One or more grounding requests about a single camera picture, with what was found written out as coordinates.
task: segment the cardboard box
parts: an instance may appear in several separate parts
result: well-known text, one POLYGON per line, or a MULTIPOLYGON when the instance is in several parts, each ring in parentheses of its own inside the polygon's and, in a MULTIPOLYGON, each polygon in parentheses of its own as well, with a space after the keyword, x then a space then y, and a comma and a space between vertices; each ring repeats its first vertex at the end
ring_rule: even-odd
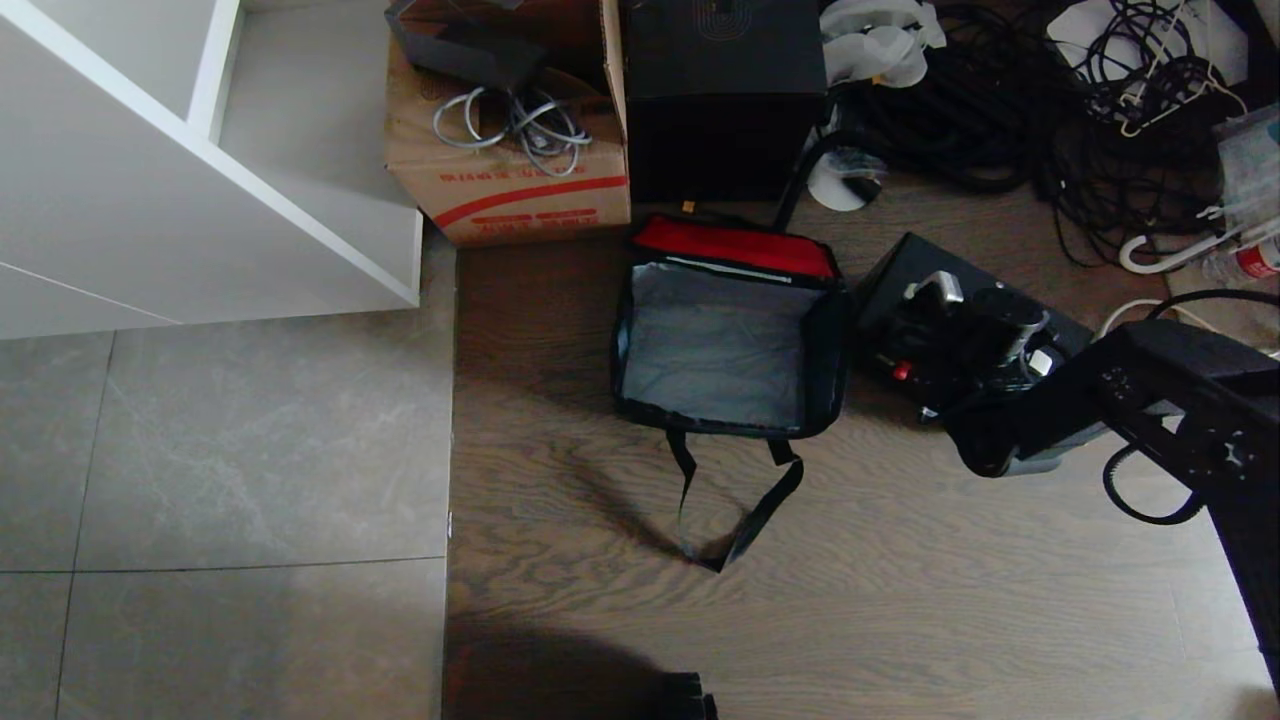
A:
MULTIPOLYGON (((449 241, 470 247, 563 240, 631 222, 617 0, 525 0, 515 10, 488 0, 419 0, 402 20, 408 27, 475 22, 548 47, 553 69, 544 72, 539 85, 568 99, 577 122, 594 138, 568 177, 541 173, 513 138, 480 150, 449 146, 435 136, 431 117, 471 87, 415 69, 392 42, 387 169, 449 241)), ((502 127, 500 105, 481 100, 481 135, 502 127)), ((442 132, 467 137, 461 109, 445 113, 442 132)), ((568 159, 547 164, 563 169, 568 159)))

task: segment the wooden floor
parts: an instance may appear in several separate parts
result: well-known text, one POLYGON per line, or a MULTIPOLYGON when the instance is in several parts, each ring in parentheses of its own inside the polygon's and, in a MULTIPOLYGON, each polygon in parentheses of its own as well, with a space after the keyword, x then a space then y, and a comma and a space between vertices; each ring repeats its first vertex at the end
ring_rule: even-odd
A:
MULTIPOLYGON (((915 231, 1091 327, 1162 292, 1070 266, 1029 193, 895 177, 861 213, 806 202, 791 229, 850 275, 915 231)), ((804 486, 751 551, 719 577, 682 562, 662 433, 609 401, 623 263, 618 240, 461 254, 445 717, 634 717, 655 673, 681 670, 727 720, 1275 716, 1207 518, 1115 510, 1100 484, 1114 439, 1053 474, 982 479, 855 375, 844 418, 795 443, 804 486)), ((760 442, 691 445, 705 539, 776 477, 760 442)), ((1176 506, 1144 462, 1125 491, 1176 506)))

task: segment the black cable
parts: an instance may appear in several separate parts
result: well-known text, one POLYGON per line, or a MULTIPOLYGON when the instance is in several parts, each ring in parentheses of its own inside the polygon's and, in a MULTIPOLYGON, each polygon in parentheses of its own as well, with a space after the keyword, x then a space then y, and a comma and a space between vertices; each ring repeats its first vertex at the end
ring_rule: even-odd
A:
POLYGON ((1266 292, 1258 292, 1254 290, 1197 290, 1196 292, 1185 292, 1183 295, 1175 295, 1169 300, 1156 305, 1147 313, 1147 319, 1153 320, 1162 315, 1165 310, 1169 310, 1174 305, 1181 305, 1184 302, 1192 302, 1194 300, 1244 300, 1247 302, 1261 302, 1263 305, 1272 305, 1280 307, 1280 297, 1274 295, 1267 295, 1266 292))
POLYGON ((1102 489, 1106 491, 1107 497, 1111 498, 1111 502, 1114 502, 1115 506, 1119 507, 1121 512, 1135 520, 1142 520, 1143 523, 1151 523, 1152 525, 1180 525, 1187 520, 1194 518, 1201 510, 1204 509, 1204 501, 1201 498, 1199 493, 1192 491, 1192 495, 1190 497, 1187 498, 1187 502, 1184 502, 1181 507, 1174 510, 1169 515, 1164 516, 1147 515, 1146 512, 1139 512, 1134 510, 1132 505, 1129 505, 1128 502, 1125 502, 1123 497, 1120 497, 1120 492, 1116 491, 1115 475, 1116 475, 1116 468, 1119 468, 1121 462, 1128 460, 1129 456, 1137 451, 1138 447, 1133 445, 1126 445, 1121 447, 1115 455, 1111 456, 1110 460, 1107 460, 1106 466, 1102 469, 1102 489))

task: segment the white cabinet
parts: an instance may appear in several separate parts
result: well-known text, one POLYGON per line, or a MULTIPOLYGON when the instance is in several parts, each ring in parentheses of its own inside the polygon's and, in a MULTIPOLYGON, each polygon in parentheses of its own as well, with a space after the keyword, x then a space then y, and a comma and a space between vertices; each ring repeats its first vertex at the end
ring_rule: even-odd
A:
POLYGON ((0 0, 0 337, 415 306, 385 5, 0 0))

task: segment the black box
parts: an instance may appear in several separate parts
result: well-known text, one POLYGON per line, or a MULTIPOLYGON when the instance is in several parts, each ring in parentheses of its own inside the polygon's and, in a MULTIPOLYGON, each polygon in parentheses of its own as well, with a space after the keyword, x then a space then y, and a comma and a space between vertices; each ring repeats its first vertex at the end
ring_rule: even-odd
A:
POLYGON ((817 0, 644 0, 626 38, 632 199, 777 200, 827 91, 817 0))

